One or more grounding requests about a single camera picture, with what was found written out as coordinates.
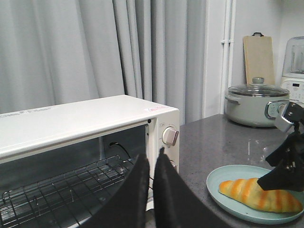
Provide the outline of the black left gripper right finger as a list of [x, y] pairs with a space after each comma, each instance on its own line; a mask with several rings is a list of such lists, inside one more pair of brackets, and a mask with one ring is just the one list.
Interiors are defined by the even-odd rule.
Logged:
[[154, 213], [158, 228], [227, 228], [189, 189], [160, 148], [154, 170]]

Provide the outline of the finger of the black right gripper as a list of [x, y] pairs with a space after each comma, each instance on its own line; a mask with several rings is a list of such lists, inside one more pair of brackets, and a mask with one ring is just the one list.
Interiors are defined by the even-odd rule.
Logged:
[[297, 162], [304, 162], [304, 134], [292, 133], [275, 149], [266, 161], [276, 167], [282, 163], [286, 167], [295, 167]]
[[269, 173], [258, 179], [263, 190], [304, 191], [304, 164], [282, 160]]

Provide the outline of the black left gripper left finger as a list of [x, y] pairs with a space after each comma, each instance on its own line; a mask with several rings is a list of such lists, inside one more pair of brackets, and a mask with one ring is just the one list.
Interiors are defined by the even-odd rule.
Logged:
[[118, 191], [81, 228], [143, 228], [148, 198], [150, 166], [145, 154], [135, 164]]

